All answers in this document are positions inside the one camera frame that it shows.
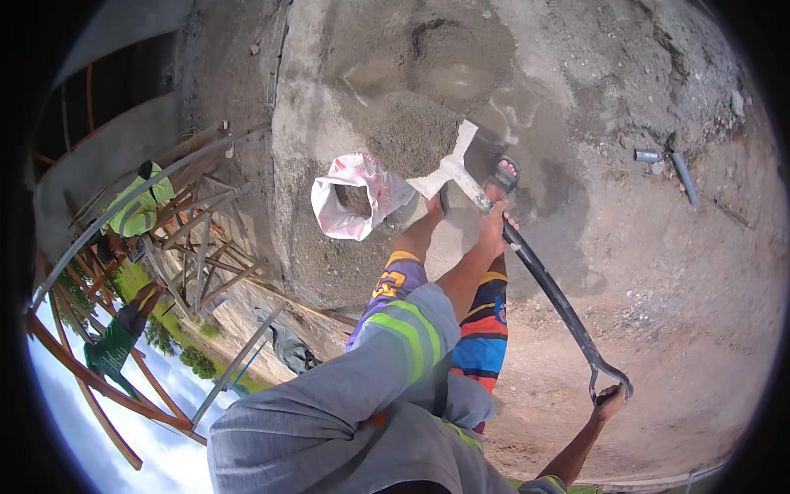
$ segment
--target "sand pile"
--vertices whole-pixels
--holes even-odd
[[[366,187],[335,185],[335,194],[337,194],[337,201],[340,205],[356,216],[371,217],[371,202],[367,198]]]
[[[366,125],[367,148],[385,170],[401,178],[430,175],[439,161],[453,152],[463,121],[425,96],[391,92],[371,108]]]

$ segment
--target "sandal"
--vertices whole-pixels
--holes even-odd
[[[448,186],[449,183],[450,182],[445,182],[445,184],[442,185],[442,188],[439,189],[439,204],[442,205],[442,212],[444,213],[445,217],[447,216],[447,213],[450,211],[450,198],[447,196],[447,191],[449,190],[449,186]]]
[[[507,161],[516,171],[516,175],[511,175],[506,169],[499,166],[500,161]],[[509,156],[501,155],[496,160],[496,172],[488,177],[488,183],[493,184],[499,190],[508,195],[518,185],[518,180],[521,178],[521,167],[518,166],[516,160]]]

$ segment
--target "shovel handle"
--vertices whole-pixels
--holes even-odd
[[[620,381],[620,383],[626,387],[626,399],[630,398],[631,395],[634,394],[634,386],[631,384],[631,381],[622,371],[606,363],[604,358],[598,352],[595,343],[593,343],[593,339],[585,329],[585,325],[581,323],[579,316],[576,315],[574,308],[570,306],[565,294],[559,289],[556,281],[554,281],[554,278],[552,278],[548,273],[543,263],[540,262],[540,259],[538,259],[538,257],[535,255],[535,252],[529,248],[529,245],[527,245],[526,241],[521,236],[521,233],[519,233],[513,225],[511,225],[507,220],[504,221],[504,224],[505,228],[502,236],[505,237],[507,243],[511,244],[511,246],[514,246],[513,250],[515,251],[516,255],[521,260],[521,262],[524,263],[524,266],[527,267],[529,272],[535,278],[535,281],[538,282],[538,285],[546,293],[546,296],[551,301],[551,304],[554,305],[554,309],[557,310],[559,316],[563,321],[565,321],[565,324],[568,326],[568,329],[573,335],[574,340],[576,340],[581,352],[584,353],[585,358],[587,359],[587,363],[590,366],[590,371],[592,372],[589,387],[589,393],[592,402],[596,402],[595,383],[598,379],[599,371],[603,372],[604,374],[608,374]]]

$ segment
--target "sack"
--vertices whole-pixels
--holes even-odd
[[[367,187],[371,217],[357,216],[341,206],[335,193],[335,184]],[[329,173],[313,182],[310,200],[315,218],[325,235],[333,239],[362,240],[388,214],[408,204],[415,192],[397,175],[384,172],[367,149],[361,149],[335,159],[329,167]]]

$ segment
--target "hand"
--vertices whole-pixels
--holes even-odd
[[[599,396],[610,395],[614,396],[592,409],[592,419],[606,422],[626,407],[626,387],[624,385],[609,386],[599,393]]]
[[[137,253],[137,237],[133,236],[126,239],[126,247],[129,249],[129,253],[135,255]]]
[[[505,213],[504,201],[496,202],[491,211],[480,220],[479,242],[491,249],[494,258],[504,252],[507,247],[507,242],[502,238],[503,217],[518,230],[518,223],[508,213]]]

